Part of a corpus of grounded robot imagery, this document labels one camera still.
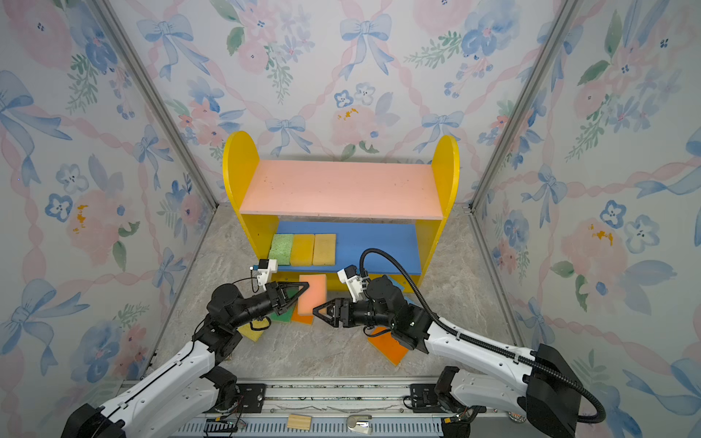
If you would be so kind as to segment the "pale yellow sponge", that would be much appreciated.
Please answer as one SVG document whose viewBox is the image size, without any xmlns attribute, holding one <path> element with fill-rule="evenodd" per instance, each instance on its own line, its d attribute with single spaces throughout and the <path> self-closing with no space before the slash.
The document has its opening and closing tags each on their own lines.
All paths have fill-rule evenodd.
<svg viewBox="0 0 701 438">
<path fill-rule="evenodd" d="M 336 265 L 337 235 L 315 235 L 312 265 L 335 266 Z"/>
</svg>

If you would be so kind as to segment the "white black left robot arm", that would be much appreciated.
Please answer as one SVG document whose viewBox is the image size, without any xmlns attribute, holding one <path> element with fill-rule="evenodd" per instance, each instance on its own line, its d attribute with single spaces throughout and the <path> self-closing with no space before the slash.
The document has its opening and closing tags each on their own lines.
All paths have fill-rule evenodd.
<svg viewBox="0 0 701 438">
<path fill-rule="evenodd" d="M 239 328 L 290 310 L 307 282 L 272 282 L 244 297 L 237 285 L 215 289 L 202 324 L 188 343 L 148 377 L 99 407 L 80 406 L 65 437 L 167 437 L 199 414 L 241 414 L 246 394 L 222 367 L 242 341 Z"/>
</svg>

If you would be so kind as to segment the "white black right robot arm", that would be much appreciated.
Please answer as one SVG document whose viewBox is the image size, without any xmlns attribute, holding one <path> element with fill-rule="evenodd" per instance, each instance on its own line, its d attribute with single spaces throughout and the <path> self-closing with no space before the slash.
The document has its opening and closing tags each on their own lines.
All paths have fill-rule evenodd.
<svg viewBox="0 0 701 438">
<path fill-rule="evenodd" d="M 456 362 L 436 383 L 439 405 L 449 412 L 475 406 L 525 417 L 549 437 L 573 437 L 579 422 L 581 381 L 549 345 L 509 346 L 433 319 L 407 300 L 388 277 L 370 281 L 360 299 L 332 299 L 313 310 L 334 328 L 387 328 L 408 350 Z"/>
</svg>

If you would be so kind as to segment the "pink salmon sponge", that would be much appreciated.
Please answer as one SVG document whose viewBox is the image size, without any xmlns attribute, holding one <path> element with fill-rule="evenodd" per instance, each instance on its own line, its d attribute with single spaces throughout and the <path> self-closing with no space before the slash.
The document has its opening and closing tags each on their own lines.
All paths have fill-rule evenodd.
<svg viewBox="0 0 701 438">
<path fill-rule="evenodd" d="M 327 301 L 327 278 L 323 274 L 305 274 L 299 276 L 299 281 L 309 287 L 298 299 L 297 312 L 300 316 L 312 316 L 314 308 Z"/>
</svg>

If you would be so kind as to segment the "yellow sponge under left arm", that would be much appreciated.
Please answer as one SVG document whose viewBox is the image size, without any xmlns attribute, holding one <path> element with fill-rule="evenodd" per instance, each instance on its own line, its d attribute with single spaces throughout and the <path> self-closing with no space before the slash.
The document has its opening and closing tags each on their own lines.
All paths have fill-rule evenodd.
<svg viewBox="0 0 701 438">
<path fill-rule="evenodd" d="M 249 325 L 239 327 L 237 331 L 245 338 L 250 339 L 253 342 L 258 342 L 263 336 L 263 330 L 252 330 Z"/>
</svg>

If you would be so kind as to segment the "bright yellow sponge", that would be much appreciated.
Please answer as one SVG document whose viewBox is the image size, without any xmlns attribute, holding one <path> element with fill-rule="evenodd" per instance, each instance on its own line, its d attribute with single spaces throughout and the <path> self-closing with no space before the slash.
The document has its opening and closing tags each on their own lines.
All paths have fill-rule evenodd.
<svg viewBox="0 0 701 438">
<path fill-rule="evenodd" d="M 293 235 L 290 252 L 292 266 L 311 266 L 314 257 L 315 235 Z"/>
</svg>

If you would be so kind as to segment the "light green sponge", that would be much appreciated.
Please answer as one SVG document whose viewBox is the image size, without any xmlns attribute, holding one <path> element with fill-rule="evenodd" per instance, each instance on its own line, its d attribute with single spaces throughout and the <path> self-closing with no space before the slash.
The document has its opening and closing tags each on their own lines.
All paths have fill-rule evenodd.
<svg viewBox="0 0 701 438">
<path fill-rule="evenodd" d="M 293 244 L 294 235 L 275 234 L 268 252 L 268 259 L 275 259 L 281 266 L 289 266 Z"/>
</svg>

